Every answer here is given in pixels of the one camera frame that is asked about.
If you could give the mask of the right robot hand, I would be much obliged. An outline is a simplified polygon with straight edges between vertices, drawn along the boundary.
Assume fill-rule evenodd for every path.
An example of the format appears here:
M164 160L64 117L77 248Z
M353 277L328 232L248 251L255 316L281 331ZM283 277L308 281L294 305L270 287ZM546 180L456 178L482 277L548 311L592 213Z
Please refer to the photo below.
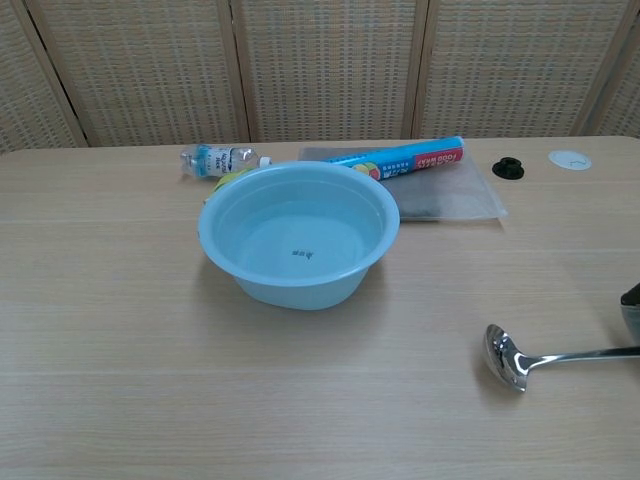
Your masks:
M620 298L625 324L636 344L640 343L640 284L636 284Z

